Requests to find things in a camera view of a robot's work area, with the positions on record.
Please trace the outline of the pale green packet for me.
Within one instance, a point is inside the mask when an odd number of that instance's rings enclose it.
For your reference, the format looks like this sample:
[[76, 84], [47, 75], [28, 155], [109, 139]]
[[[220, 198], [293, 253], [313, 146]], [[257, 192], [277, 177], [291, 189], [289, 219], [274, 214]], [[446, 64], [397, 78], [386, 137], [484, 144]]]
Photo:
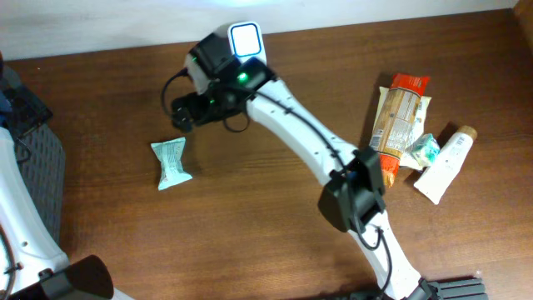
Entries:
[[187, 173], [182, 166], [182, 154], [185, 146], [186, 139], [184, 137], [151, 144], [153, 152], [161, 163], [159, 191], [192, 179], [192, 175]]

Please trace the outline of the orange long pasta packet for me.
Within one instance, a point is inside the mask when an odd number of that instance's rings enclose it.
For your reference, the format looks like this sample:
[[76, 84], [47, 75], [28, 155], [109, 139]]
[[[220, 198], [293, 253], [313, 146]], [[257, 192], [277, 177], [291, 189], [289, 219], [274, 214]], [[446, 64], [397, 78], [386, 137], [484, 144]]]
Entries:
[[416, 120], [430, 77], [397, 73], [392, 78], [372, 130], [370, 147], [379, 153], [383, 182], [390, 188], [396, 179], [401, 156]]

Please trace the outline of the yellow snack chip bag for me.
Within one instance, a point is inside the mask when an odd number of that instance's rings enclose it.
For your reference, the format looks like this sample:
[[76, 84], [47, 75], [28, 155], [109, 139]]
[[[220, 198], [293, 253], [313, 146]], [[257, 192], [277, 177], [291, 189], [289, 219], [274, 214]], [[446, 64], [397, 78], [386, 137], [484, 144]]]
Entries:
[[[379, 114], [381, 112], [382, 106], [386, 100], [386, 95], [389, 91], [389, 88], [387, 87], [379, 87], [380, 91], [380, 97], [377, 104], [377, 110], [376, 110], [376, 116], [373, 124], [373, 129], [376, 126], [377, 119], [379, 117]], [[420, 165], [417, 160], [413, 157], [411, 154], [411, 151], [414, 147], [414, 144], [416, 141], [424, 135], [424, 124], [426, 120], [426, 111], [431, 102], [431, 97], [422, 96], [421, 97], [421, 103], [418, 105], [418, 108], [416, 110], [416, 116], [415, 121], [413, 124], [413, 127], [411, 129], [411, 132], [409, 133], [408, 139], [407, 139], [407, 148], [406, 151], [402, 154], [400, 159], [400, 168], [411, 168], [417, 171], [421, 171], [424, 166]]]

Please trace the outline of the small green tissue pack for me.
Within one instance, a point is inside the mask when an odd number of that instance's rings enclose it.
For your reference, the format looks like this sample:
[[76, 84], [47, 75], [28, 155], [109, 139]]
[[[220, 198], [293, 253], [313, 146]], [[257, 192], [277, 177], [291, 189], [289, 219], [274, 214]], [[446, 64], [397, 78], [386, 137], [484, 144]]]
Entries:
[[440, 153], [440, 146], [431, 133], [419, 137], [412, 145], [410, 154], [422, 168], [430, 167]]

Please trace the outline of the white beige tube packet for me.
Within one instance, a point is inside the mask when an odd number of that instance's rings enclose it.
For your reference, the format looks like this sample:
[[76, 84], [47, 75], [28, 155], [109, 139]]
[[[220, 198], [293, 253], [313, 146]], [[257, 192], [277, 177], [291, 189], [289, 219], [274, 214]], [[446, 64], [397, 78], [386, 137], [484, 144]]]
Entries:
[[441, 149], [436, 161], [414, 183], [414, 187], [438, 205], [460, 172], [477, 136], [478, 132], [473, 127], [461, 126]]

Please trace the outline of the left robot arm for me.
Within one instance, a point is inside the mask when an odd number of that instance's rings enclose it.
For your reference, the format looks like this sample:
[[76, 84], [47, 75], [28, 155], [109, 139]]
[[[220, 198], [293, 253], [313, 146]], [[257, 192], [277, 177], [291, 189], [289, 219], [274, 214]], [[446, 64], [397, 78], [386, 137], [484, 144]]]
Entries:
[[70, 262], [59, 246], [65, 152], [50, 109], [1, 66], [1, 297], [121, 300], [96, 255]]

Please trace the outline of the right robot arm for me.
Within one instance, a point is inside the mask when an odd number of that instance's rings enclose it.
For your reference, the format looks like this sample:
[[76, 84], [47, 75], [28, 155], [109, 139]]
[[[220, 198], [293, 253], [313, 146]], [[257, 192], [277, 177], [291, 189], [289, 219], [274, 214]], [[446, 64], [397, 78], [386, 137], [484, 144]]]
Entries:
[[437, 299], [438, 285], [415, 270], [391, 230], [377, 152], [357, 149], [310, 114], [265, 62], [242, 62], [227, 38], [212, 33], [187, 54], [182, 76], [196, 91], [172, 104], [172, 122], [188, 133], [195, 126], [243, 113], [280, 138], [324, 187], [324, 218], [348, 233], [376, 275], [378, 298]]

